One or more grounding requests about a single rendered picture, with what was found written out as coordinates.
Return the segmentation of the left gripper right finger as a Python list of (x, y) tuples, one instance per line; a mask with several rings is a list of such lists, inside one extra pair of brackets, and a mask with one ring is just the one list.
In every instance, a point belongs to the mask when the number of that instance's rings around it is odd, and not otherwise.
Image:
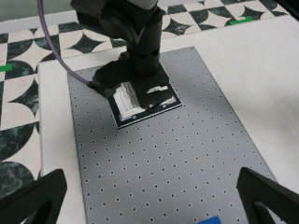
[(298, 193), (249, 167), (241, 167), (236, 187), (249, 224), (276, 224), (268, 209), (286, 224), (299, 224)]

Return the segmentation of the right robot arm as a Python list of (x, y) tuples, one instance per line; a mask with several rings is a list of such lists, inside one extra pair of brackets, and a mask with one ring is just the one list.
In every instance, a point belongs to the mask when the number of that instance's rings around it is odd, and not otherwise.
[(129, 50), (148, 55), (161, 45), (164, 14), (158, 1), (71, 0), (70, 6), (83, 29), (125, 40)]

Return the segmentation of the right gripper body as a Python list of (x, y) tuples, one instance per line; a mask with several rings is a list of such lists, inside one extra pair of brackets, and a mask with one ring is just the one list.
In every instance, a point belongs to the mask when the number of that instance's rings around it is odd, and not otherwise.
[(95, 72), (100, 85), (93, 85), (94, 90), (103, 93), (129, 81), (141, 106), (163, 100), (160, 90), (147, 93), (152, 88), (169, 84), (169, 77), (159, 62), (160, 47), (148, 55), (140, 55), (126, 46), (127, 50), (120, 53), (120, 60), (109, 62)]

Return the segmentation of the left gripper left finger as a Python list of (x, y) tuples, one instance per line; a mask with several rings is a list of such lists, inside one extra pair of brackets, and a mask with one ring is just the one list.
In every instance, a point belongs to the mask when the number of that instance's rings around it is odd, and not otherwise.
[(62, 168), (39, 177), (0, 199), (0, 224), (21, 224), (37, 209), (31, 224), (56, 224), (67, 188)]

